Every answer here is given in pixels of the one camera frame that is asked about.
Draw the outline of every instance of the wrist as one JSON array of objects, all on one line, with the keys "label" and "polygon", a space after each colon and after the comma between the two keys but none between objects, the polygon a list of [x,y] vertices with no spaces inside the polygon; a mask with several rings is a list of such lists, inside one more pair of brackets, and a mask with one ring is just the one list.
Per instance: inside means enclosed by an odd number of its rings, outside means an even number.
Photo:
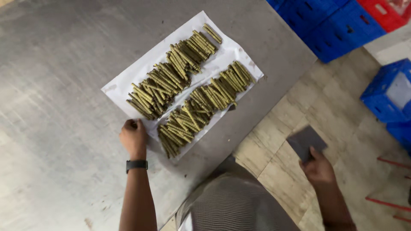
[{"label": "wrist", "polygon": [[145,150],[130,153],[130,161],[146,160],[146,158],[147,158],[147,152]]},{"label": "wrist", "polygon": [[321,194],[323,192],[336,192],[339,190],[338,184],[336,181],[332,182],[319,182],[313,184],[313,188],[317,194]]}]

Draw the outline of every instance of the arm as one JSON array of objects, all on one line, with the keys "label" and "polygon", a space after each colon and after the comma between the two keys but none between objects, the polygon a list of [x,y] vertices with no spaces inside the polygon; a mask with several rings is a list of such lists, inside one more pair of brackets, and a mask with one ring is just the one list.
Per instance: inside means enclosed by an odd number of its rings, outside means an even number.
[{"label": "arm", "polygon": [[306,164],[300,161],[300,166],[317,194],[325,229],[327,231],[357,230],[338,187],[331,163],[313,147],[310,151],[314,160]]},{"label": "arm", "polygon": [[[121,129],[120,141],[130,154],[130,160],[145,160],[147,134],[141,120],[137,128],[127,120]],[[120,217],[120,231],[157,231],[154,202],[148,184],[147,170],[130,169]]]}]

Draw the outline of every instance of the crate handle hole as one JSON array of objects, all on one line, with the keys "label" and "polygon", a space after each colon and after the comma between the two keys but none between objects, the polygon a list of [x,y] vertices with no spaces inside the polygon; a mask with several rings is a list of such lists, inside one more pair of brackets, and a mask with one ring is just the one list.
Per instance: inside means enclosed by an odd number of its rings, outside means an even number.
[{"label": "crate handle hole", "polygon": [[317,46],[315,46],[315,49],[317,49],[319,52],[321,52],[321,49]]},{"label": "crate handle hole", "polygon": [[301,19],[304,19],[298,11],[296,13],[297,13],[298,16],[300,16]]},{"label": "crate handle hole", "polygon": [[308,2],[304,2],[304,3],[310,10],[312,10],[312,7],[308,4]]},{"label": "crate handle hole", "polygon": [[379,3],[375,4],[375,8],[377,8],[377,10],[382,14],[382,15],[386,15],[388,12],[386,9],[384,9],[383,6],[381,6]]},{"label": "crate handle hole", "polygon": [[289,19],[288,21],[290,21],[290,24],[291,24],[292,26],[296,26],[296,23],[295,23],[293,20]]},{"label": "crate handle hole", "polygon": [[369,21],[364,17],[364,15],[361,15],[360,18],[365,22],[365,24],[369,25]]},{"label": "crate handle hole", "polygon": [[337,34],[334,34],[334,35],[338,38],[338,40],[342,41],[342,38],[339,35]]},{"label": "crate handle hole", "polygon": [[347,33],[349,33],[349,34],[351,34],[351,33],[354,33],[354,29],[350,26],[350,25],[346,25],[347,26]]}]

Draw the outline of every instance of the red plastic crate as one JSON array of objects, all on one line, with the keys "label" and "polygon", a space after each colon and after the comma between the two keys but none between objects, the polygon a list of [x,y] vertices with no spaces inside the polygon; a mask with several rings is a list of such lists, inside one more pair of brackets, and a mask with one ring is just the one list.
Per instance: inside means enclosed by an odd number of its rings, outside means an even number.
[{"label": "red plastic crate", "polygon": [[411,4],[405,9],[403,15],[399,15],[386,0],[357,0],[357,2],[387,33],[404,26],[411,17]]}]

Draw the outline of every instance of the pile of threaded rods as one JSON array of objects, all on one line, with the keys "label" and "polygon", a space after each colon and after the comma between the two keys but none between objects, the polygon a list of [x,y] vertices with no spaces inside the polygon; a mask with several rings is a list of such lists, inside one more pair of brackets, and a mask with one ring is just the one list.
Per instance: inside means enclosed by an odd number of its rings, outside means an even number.
[{"label": "pile of threaded rods", "polygon": [[[207,25],[207,32],[213,31]],[[218,43],[222,40],[217,34],[210,34]],[[187,75],[201,73],[199,64],[215,54],[217,47],[201,32],[193,30],[193,35],[178,44],[170,44],[167,62],[154,64],[153,69],[139,85],[132,83],[133,92],[127,99],[133,108],[148,120],[159,118],[168,108],[174,96],[190,86],[191,79]]]},{"label": "pile of threaded rods", "polygon": [[194,135],[208,125],[215,110],[224,110],[231,103],[237,105],[236,94],[245,91],[251,82],[255,80],[247,69],[235,61],[226,71],[220,72],[219,78],[211,78],[211,84],[190,93],[184,106],[173,110],[167,123],[157,128],[167,157],[180,154],[179,149],[191,143]]}]

